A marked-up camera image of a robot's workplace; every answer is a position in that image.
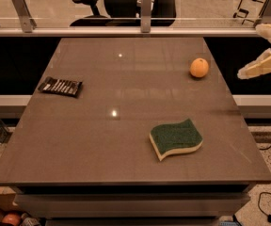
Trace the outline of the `black rxbar chocolate wrapper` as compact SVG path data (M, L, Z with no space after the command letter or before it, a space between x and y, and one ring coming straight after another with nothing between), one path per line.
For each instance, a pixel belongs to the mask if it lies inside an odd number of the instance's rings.
M55 79L51 76L48 76L39 85L38 91L42 93L76 97L81 86L82 83L80 81Z

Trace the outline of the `middle metal rail bracket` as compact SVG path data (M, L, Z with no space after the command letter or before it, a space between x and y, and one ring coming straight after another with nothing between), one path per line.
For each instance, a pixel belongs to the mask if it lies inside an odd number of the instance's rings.
M151 31L151 0L141 0L141 32L149 33Z

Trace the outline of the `green yellow sponge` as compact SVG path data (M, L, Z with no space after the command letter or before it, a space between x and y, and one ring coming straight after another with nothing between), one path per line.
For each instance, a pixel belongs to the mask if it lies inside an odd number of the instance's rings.
M193 153L203 142L202 135L190 119L157 125L151 129L149 138L160 161L171 155Z

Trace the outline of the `orange ball under table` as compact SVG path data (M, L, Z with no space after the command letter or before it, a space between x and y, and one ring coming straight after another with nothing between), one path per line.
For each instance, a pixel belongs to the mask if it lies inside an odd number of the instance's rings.
M21 223L21 216L17 213L7 213L2 218L3 224L9 224L10 226L19 226Z

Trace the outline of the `glass barrier rail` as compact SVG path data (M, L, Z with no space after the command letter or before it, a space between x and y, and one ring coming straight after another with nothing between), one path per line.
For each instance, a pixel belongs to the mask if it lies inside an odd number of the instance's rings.
M257 37L252 27L73 26L68 21L36 19L37 26L26 32L20 20L0 19L0 37Z

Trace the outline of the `left metal rail bracket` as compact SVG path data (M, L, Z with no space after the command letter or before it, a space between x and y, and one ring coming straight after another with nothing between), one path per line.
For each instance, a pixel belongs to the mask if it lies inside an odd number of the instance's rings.
M32 33L37 24L32 18L25 0L11 0L20 20L21 29L24 33Z

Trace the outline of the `black office chair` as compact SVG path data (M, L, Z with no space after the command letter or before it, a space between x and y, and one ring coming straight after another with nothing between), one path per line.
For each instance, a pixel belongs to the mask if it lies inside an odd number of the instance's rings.
M141 7L138 0L104 0L107 16L100 14L99 0L72 0L75 4L90 6L90 16L77 19L71 26L140 26ZM170 26L176 18L175 0L153 0L152 26Z

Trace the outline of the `yellow black cart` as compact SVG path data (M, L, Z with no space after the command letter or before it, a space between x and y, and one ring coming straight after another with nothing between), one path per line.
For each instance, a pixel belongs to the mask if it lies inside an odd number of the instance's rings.
M266 0L240 0L232 17L244 23L255 23L260 16Z

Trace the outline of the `orange fruit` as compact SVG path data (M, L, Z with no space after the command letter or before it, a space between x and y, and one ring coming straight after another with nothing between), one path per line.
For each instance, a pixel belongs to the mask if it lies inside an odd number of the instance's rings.
M190 65L190 74L194 77L202 78L208 72L209 63L204 58L197 58Z

